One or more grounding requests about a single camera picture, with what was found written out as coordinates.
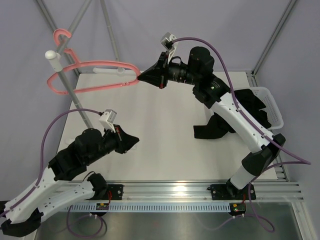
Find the black shirt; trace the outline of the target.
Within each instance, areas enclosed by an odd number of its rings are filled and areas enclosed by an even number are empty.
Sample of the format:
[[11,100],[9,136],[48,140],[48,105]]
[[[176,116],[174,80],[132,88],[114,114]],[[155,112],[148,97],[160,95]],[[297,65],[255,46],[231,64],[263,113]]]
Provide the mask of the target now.
[[[249,88],[234,91],[239,103],[266,129],[272,125],[268,121],[267,113],[264,111],[266,105],[254,95]],[[206,125],[194,125],[194,138],[202,140],[220,139],[227,133],[236,131],[217,113],[213,113]]]

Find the silver white garment rack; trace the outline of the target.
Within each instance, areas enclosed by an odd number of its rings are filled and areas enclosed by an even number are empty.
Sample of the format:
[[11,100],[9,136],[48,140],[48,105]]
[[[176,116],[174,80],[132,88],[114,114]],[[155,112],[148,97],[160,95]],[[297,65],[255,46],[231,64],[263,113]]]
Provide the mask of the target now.
[[[83,2],[83,4],[81,5],[78,13],[74,17],[74,19],[68,29],[56,28],[56,29],[54,29],[54,31],[52,33],[54,43],[56,44],[56,49],[55,50],[48,50],[48,51],[54,51],[54,52],[57,52],[60,54],[59,62],[63,68],[75,63],[69,54],[64,53],[64,50],[66,48],[69,48],[68,44],[69,44],[71,38],[73,37],[77,27],[79,26],[83,16],[85,15],[88,8],[90,7],[91,3],[92,2],[90,0],[86,0]],[[99,4],[100,4],[100,8],[102,10],[104,20],[106,23],[107,31],[109,34],[113,53],[115,56],[115,61],[121,62],[121,61],[119,61],[118,48],[117,48],[117,44],[115,42],[115,37],[114,37],[113,29],[111,26],[111,21],[110,21],[109,15],[108,15],[106,3],[104,0],[101,0],[99,2]],[[106,73],[111,74],[113,77],[118,76],[120,78],[123,78],[124,76],[134,76],[135,79],[138,78],[138,77],[136,77],[135,73],[132,70],[129,70],[127,68],[112,67],[112,66],[93,66],[93,68],[98,69],[98,70],[102,70],[102,71],[106,70]],[[81,68],[75,68],[73,70],[75,70],[78,73],[78,75],[80,75],[81,74],[80,69]],[[85,126],[88,128],[91,128],[91,127],[93,127],[93,125],[92,125],[89,117],[86,115],[86,112],[89,112],[90,110],[89,109],[85,110],[82,107],[80,100],[77,97],[77,93],[75,93],[76,89],[72,88],[65,73],[66,72],[59,71],[58,77],[55,80],[53,80],[52,85],[55,89],[57,89],[59,91],[67,91],[68,92],[67,95],[69,95],[71,97],[71,101],[73,102],[74,106],[76,107],[76,109],[74,111],[78,112],[80,114],[80,117],[81,117],[82,121],[84,122]]]

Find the pink plastic hanger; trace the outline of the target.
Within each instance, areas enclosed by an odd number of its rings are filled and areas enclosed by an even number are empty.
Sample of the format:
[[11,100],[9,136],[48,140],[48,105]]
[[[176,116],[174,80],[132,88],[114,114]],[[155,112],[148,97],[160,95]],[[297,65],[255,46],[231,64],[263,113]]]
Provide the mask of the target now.
[[[56,94],[58,95],[67,95],[67,91],[59,91],[56,88],[53,87],[53,81],[58,77],[58,72],[69,72],[71,70],[77,69],[77,68],[84,68],[84,67],[96,67],[96,66],[104,66],[104,67],[117,67],[117,68],[123,68],[123,69],[129,69],[135,73],[135,76],[138,77],[141,72],[140,70],[133,64],[120,62],[120,61],[110,61],[110,60],[90,60],[90,61],[80,61],[77,54],[72,48],[65,48],[64,53],[70,55],[72,59],[74,60],[73,64],[70,64],[66,67],[62,67],[60,64],[60,58],[61,55],[55,51],[47,51],[45,53],[45,57],[49,60],[49,63],[53,67],[55,73],[51,75],[47,80],[47,86]],[[100,90],[109,90],[109,89],[115,89],[115,88],[121,88],[126,86],[134,86],[139,83],[139,80],[135,78],[134,80],[128,81],[128,82],[120,82],[120,83],[112,83],[107,85],[100,85],[100,86],[93,86],[93,87],[87,87],[87,88],[80,88],[76,89],[74,92],[76,94],[80,93],[88,93],[88,92],[95,92]]]

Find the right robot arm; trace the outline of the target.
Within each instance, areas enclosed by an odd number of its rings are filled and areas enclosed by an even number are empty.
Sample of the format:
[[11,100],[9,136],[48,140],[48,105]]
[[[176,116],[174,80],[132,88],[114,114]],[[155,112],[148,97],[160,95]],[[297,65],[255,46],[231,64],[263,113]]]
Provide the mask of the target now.
[[158,61],[141,73],[139,81],[164,89],[169,81],[192,85],[195,98],[218,114],[246,143],[250,153],[241,161],[236,173],[222,186],[222,192],[239,198],[249,183],[259,177],[278,157],[286,139],[273,135],[237,100],[230,84],[213,74],[214,58],[205,47],[190,50],[188,63],[174,63],[162,52]]

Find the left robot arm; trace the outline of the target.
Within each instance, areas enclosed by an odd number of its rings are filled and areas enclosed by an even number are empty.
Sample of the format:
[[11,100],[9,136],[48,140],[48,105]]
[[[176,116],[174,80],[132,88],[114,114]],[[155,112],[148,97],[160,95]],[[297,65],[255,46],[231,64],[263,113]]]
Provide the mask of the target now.
[[87,171],[87,167],[111,152],[125,154],[139,138],[129,135],[119,126],[101,133],[88,128],[48,163],[34,191],[16,207],[21,196],[1,206],[6,217],[0,229],[12,237],[25,237],[37,230],[41,223],[60,210],[83,200],[100,200],[109,192],[109,186],[100,173],[91,174],[74,188],[53,195],[59,187]]

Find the white perforated plastic basket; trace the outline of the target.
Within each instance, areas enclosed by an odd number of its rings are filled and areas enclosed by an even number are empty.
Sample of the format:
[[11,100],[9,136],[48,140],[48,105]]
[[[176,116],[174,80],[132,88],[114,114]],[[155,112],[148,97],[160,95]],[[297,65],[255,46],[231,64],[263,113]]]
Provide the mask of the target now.
[[250,89],[265,105],[263,110],[266,112],[267,120],[271,124],[269,130],[281,129],[284,126],[284,121],[271,92],[266,87],[250,87]]

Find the aluminium frame post right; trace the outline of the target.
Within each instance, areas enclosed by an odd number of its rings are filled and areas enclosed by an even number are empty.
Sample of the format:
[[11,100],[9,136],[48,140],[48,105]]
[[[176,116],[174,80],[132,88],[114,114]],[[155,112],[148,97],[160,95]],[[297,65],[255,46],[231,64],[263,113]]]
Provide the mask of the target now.
[[279,20],[276,23],[276,26],[271,34],[271,36],[269,37],[261,55],[259,56],[256,64],[254,65],[251,74],[253,77],[255,77],[257,75],[257,73],[259,72],[260,68],[262,67],[262,65],[264,64],[265,60],[267,59],[269,53],[271,52],[274,44],[276,43],[278,37],[280,36],[282,30],[284,29],[287,21],[289,20],[291,14],[293,13],[293,11],[295,10],[295,7],[297,5],[297,3],[299,2],[299,0],[289,0],[284,11],[282,12]]

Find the aluminium mounting rail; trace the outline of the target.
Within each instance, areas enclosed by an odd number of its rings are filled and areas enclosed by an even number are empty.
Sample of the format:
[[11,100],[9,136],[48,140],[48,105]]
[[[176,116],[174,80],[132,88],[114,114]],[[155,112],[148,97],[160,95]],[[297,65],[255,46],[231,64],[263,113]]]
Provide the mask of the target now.
[[[127,181],[111,182],[122,185],[123,202],[209,202],[211,185],[207,181]],[[296,182],[257,181],[252,184],[256,202],[303,202],[304,196]]]

